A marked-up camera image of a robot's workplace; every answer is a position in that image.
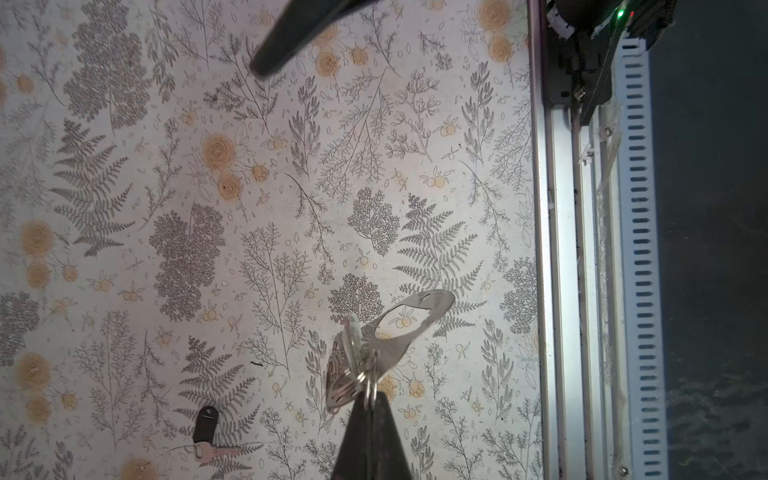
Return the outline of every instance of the metal frame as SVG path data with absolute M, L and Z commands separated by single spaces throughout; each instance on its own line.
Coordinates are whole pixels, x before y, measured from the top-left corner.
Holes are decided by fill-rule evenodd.
M 619 44 L 616 96 L 624 132 L 618 155 L 632 473 L 668 478 L 659 256 L 645 40 Z
M 656 240 L 637 228 L 655 226 L 652 157 L 644 170 L 632 158 L 650 152 L 650 105 L 621 110 L 629 90 L 650 94 L 637 81 L 644 47 L 620 43 L 617 98 L 582 127 L 578 110 L 543 104 L 543 3 L 528 8 L 545 478 L 666 478 L 662 357 L 648 352 L 660 350 Z M 649 293 L 655 301 L 636 300 Z

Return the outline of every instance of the metal key ring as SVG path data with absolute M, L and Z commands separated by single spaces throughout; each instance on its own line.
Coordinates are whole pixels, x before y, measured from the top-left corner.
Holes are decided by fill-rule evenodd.
M 327 409 L 329 411 L 337 410 L 339 407 L 353 401 L 361 392 L 366 394 L 365 404 L 368 405 L 371 398 L 375 401 L 376 388 L 386 373 L 397 365 L 406 354 L 406 350 L 413 340 L 450 310 L 454 301 L 455 296 L 453 293 L 443 289 L 413 293 L 387 309 L 372 322 L 363 326 L 363 348 L 365 351 L 373 353 L 368 358 L 365 372 L 357 372 L 356 367 L 350 368 L 348 356 L 352 356 L 355 360 L 358 359 L 358 353 L 355 352 L 355 347 L 352 346 L 357 343 L 356 339 L 350 339 L 346 333 L 337 335 L 333 341 L 331 354 L 328 358 L 328 370 L 326 372 Z M 410 333 L 391 339 L 377 338 L 376 329 L 384 320 L 384 317 L 401 306 L 429 310 L 429 315 L 416 330 Z M 345 347 L 352 348 L 353 352 L 347 354 Z

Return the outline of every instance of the brass key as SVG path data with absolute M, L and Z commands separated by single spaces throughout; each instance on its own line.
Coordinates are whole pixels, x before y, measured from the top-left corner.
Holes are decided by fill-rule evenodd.
M 218 448 L 209 442 L 198 442 L 194 444 L 194 458 L 201 464 L 210 463 L 222 455 L 239 455 L 243 453 L 240 447 Z

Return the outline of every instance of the floral wallpaper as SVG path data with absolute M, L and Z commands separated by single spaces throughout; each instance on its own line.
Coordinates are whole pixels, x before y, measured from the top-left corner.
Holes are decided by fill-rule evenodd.
M 282 7 L 0 5 L 0 478 L 328 478 L 340 319 L 431 288 L 380 385 L 413 478 L 542 476 L 525 2 L 382 0 L 255 79 Z

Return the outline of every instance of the keychain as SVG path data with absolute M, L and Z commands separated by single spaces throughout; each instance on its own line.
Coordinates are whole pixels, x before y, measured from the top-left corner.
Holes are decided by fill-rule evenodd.
M 197 413 L 192 441 L 194 442 L 194 458 L 201 465 L 211 463 L 222 455 L 235 456 L 243 452 L 240 447 L 219 448 L 211 444 L 218 422 L 219 412 L 214 407 L 203 407 Z

